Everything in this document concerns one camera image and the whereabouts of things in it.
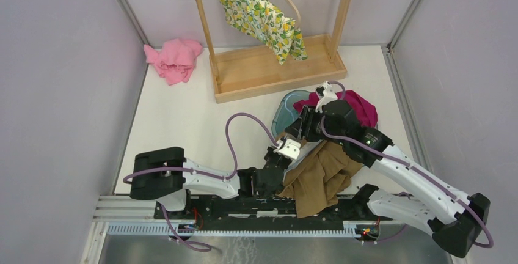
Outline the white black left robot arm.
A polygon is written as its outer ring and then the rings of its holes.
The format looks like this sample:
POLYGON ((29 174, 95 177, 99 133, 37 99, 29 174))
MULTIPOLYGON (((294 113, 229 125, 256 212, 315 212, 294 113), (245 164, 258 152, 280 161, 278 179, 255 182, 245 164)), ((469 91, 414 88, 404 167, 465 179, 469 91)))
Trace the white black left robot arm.
POLYGON ((154 200, 178 219, 192 211, 191 191, 205 192, 221 199, 276 196, 283 190, 285 170, 298 158, 286 150, 268 147, 261 169, 250 167, 236 173, 204 167, 184 155, 181 147, 170 147, 136 155, 133 173, 123 178, 135 200, 154 200))

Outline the magenta cloth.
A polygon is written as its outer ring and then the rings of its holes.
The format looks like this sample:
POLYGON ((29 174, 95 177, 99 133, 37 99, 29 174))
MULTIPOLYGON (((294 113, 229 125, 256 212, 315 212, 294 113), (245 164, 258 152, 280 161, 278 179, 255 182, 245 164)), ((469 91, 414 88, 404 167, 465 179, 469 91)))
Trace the magenta cloth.
MULTIPOLYGON (((362 126, 377 127, 378 113, 376 107, 370 102, 366 101, 359 94, 353 90, 345 91, 345 100, 355 110, 356 116, 362 126)), ((319 96, 316 92, 309 93, 308 97, 303 98, 293 104, 293 108, 297 113, 301 113, 305 105, 316 106, 319 101, 319 96)))

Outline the wooden clothes rack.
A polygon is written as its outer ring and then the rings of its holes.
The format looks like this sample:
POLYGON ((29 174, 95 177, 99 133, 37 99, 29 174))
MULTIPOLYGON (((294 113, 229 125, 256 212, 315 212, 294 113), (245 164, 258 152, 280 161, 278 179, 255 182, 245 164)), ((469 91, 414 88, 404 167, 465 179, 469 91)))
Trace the wooden clothes rack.
POLYGON ((265 46, 215 53, 202 0, 195 0, 209 51, 217 103, 256 97, 346 77, 338 46, 351 0, 340 0, 333 32, 305 38, 308 59, 283 65, 265 46))

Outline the brown skirt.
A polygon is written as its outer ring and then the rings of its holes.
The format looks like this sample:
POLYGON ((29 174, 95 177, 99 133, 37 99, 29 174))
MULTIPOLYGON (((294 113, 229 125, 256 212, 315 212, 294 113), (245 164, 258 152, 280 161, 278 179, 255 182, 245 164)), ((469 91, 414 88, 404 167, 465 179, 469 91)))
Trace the brown skirt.
POLYGON ((362 167, 339 144, 301 140, 301 153, 285 171, 278 196, 295 201, 298 218, 315 216, 338 203, 338 193, 351 185, 362 167))

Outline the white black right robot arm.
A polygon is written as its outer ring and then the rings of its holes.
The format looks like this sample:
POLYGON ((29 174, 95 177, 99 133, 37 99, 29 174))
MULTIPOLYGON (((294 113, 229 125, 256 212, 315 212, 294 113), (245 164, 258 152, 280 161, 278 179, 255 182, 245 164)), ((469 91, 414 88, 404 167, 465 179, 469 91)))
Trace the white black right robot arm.
POLYGON ((494 247, 486 225, 491 202, 485 195, 468 195, 437 178, 388 136, 362 125, 347 101, 304 106, 285 132, 297 140, 340 145, 354 161, 385 175, 413 197, 404 199, 366 184, 352 205, 357 218, 368 220, 376 215, 403 222, 426 233, 445 252, 459 258, 464 258, 472 246, 494 247))

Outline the yellow patterned cloth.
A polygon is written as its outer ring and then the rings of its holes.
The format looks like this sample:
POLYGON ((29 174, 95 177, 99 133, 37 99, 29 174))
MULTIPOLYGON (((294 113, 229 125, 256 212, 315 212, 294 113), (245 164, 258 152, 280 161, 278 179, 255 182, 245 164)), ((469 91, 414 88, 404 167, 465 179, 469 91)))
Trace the yellow patterned cloth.
POLYGON ((227 23, 251 36, 275 55, 280 65, 291 56, 296 61, 308 58, 297 21, 269 0, 220 0, 227 23))

